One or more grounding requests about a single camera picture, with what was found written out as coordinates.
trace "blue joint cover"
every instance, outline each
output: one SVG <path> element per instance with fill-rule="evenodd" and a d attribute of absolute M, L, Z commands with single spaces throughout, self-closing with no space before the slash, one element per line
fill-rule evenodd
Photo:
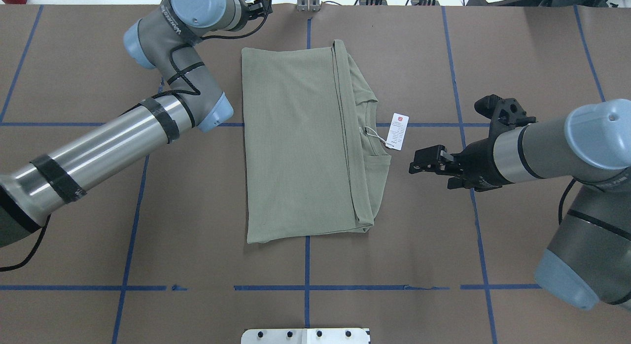
<path fill-rule="evenodd" d="M 202 132 L 208 132 L 227 119 L 230 119 L 233 113 L 234 109 L 232 109 L 232 105 L 230 105 L 230 102 L 226 98 L 226 93 L 223 93 L 217 103 L 214 104 L 212 110 L 210 110 L 210 113 L 208 113 L 208 116 L 198 125 L 198 128 L 201 129 Z"/>
<path fill-rule="evenodd" d="M 549 249 L 543 253 L 534 280 L 554 296 L 581 310 L 591 310 L 600 301 L 585 280 Z"/>
<path fill-rule="evenodd" d="M 565 139 L 587 164 L 615 171 L 631 165 L 631 102 L 587 104 L 565 120 Z"/>
<path fill-rule="evenodd" d="M 140 20 L 136 21 L 135 24 L 131 25 L 131 27 L 125 32 L 122 37 L 122 41 L 125 45 L 125 49 L 129 56 L 136 60 L 136 63 L 140 64 L 141 67 L 147 69 L 156 68 L 149 59 L 144 55 L 142 51 L 142 47 L 140 46 L 140 38 L 138 38 L 138 23 Z"/>
<path fill-rule="evenodd" d="M 226 12 L 226 0 L 171 0 L 176 15 L 191 27 L 216 24 Z"/>

